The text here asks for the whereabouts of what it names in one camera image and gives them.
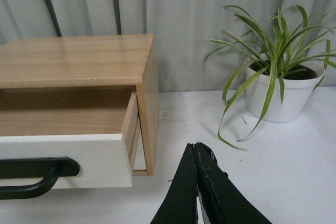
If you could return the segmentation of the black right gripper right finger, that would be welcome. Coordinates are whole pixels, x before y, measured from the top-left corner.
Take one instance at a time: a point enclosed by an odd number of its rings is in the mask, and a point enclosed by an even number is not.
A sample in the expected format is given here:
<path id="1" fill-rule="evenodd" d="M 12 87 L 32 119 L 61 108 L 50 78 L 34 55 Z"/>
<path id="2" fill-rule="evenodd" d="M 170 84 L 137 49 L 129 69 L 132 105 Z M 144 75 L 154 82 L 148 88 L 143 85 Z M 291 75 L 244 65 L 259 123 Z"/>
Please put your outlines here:
<path id="1" fill-rule="evenodd" d="M 203 143 L 194 145 L 198 191 L 210 223 L 270 223 L 229 180 L 217 165 L 213 151 Z"/>

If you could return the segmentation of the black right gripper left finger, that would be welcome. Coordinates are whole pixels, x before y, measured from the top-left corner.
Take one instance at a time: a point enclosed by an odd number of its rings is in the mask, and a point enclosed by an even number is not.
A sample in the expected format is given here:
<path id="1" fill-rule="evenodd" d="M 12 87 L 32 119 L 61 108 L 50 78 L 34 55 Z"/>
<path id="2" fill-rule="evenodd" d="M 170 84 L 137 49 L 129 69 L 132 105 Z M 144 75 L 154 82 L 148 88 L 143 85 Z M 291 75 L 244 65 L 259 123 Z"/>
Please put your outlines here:
<path id="1" fill-rule="evenodd" d="M 152 223 L 197 223 L 197 184 L 193 144 L 187 144 L 170 188 Z"/>

